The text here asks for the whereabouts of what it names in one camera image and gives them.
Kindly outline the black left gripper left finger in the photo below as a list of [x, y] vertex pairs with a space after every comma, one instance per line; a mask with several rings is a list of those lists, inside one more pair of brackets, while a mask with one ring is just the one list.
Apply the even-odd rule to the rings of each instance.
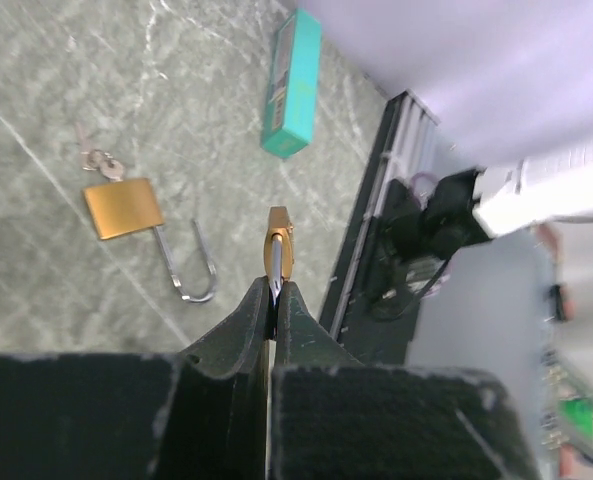
[[183, 352], [175, 398], [177, 479], [265, 477], [267, 280]]

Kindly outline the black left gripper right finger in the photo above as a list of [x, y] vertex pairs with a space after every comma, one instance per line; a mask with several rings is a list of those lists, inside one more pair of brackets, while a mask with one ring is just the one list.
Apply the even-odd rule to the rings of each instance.
[[310, 315], [296, 283], [281, 291], [273, 369], [273, 477], [365, 476], [366, 368]]

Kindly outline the small brass padlock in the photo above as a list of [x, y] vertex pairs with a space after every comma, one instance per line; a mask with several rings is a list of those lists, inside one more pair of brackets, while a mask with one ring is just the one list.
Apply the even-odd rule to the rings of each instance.
[[293, 224], [285, 206], [272, 206], [264, 241], [264, 267], [274, 307], [294, 265]]

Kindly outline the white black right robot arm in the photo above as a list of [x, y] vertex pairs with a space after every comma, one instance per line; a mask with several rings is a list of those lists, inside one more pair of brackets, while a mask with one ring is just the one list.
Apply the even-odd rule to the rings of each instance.
[[395, 207], [384, 232], [405, 261], [448, 261], [461, 248], [548, 222], [593, 222], [593, 142], [446, 176], [423, 204], [408, 197]]

